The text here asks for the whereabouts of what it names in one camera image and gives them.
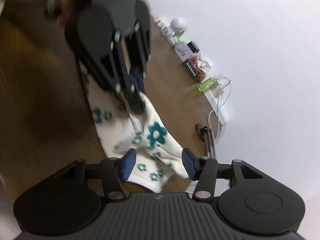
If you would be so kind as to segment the cream green-flower garment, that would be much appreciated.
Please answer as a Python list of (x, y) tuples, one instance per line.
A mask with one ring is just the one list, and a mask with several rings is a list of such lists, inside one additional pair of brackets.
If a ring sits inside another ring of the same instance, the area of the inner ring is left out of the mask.
[(106, 156), (121, 158), (129, 149), (136, 150), (136, 164), (128, 181), (160, 193), (172, 176), (187, 178), (182, 163), (183, 148), (165, 128), (148, 97), (140, 94), (145, 111), (141, 115), (133, 114), (122, 101), (103, 91), (83, 64), (80, 70)]

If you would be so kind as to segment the green white small packs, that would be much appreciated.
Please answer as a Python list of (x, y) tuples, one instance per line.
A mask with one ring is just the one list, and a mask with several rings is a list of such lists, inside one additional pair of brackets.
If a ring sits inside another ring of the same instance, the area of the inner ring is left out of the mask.
[(174, 47), (177, 44), (179, 44), (181, 41), (179, 38), (177, 38), (176, 36), (168, 36), (167, 37), (167, 41), (169, 42), (169, 44)]

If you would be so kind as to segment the grey tin box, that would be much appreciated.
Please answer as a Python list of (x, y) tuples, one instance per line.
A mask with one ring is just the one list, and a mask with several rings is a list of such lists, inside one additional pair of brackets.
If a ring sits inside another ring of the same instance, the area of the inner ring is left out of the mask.
[(174, 45), (174, 51), (182, 62), (188, 59), (194, 59), (194, 53), (185, 42), (180, 42)]

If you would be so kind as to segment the small white figurines row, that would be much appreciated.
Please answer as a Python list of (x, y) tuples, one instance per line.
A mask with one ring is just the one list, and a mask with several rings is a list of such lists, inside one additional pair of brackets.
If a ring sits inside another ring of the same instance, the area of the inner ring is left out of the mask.
[(159, 28), (163, 36), (168, 37), (173, 35), (173, 29), (163, 22), (159, 17), (154, 18), (153, 22)]

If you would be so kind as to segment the black red tissue box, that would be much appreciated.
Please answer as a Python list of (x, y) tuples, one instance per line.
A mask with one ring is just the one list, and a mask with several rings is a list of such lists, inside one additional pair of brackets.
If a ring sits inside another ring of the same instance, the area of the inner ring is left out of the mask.
[(201, 82), (212, 69), (213, 64), (203, 57), (202, 51), (199, 51), (186, 59), (183, 66), (195, 82)]

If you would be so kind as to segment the small black cube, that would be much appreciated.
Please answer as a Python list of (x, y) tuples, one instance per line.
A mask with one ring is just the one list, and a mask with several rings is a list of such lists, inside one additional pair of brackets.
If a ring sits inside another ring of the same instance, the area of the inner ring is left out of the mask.
[(196, 43), (194, 41), (188, 42), (187, 46), (190, 48), (192, 53), (199, 53), (199, 51), (200, 51), (199, 47), (196, 45)]

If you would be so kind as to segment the white round robot toy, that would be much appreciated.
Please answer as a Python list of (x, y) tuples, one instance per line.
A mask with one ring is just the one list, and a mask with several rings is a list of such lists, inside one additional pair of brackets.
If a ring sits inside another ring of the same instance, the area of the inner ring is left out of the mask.
[(186, 21), (182, 18), (175, 18), (170, 22), (170, 27), (175, 32), (176, 36), (181, 36), (187, 29)]

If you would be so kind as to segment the white power strip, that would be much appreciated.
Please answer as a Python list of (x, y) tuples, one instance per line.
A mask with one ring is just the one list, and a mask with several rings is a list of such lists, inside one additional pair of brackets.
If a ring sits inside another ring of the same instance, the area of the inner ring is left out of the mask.
[(210, 90), (204, 92), (204, 96), (208, 100), (215, 115), (217, 115), (221, 125), (225, 125), (228, 122), (229, 116), (226, 108), (227, 92), (222, 92), (220, 96), (215, 97)]

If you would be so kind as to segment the green spray bottle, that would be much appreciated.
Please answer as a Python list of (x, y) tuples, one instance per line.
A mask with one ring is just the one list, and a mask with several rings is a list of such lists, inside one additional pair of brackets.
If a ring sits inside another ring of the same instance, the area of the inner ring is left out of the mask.
[(210, 89), (215, 89), (219, 85), (219, 81), (223, 78), (221, 74), (209, 77), (197, 86), (200, 92), (205, 92)]

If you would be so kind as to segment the white charger adapter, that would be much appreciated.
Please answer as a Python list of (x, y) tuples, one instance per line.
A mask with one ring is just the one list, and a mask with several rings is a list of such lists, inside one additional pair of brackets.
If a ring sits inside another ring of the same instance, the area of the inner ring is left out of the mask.
[(218, 80), (214, 85), (210, 87), (210, 92), (213, 94), (219, 94), (223, 90), (223, 80)]

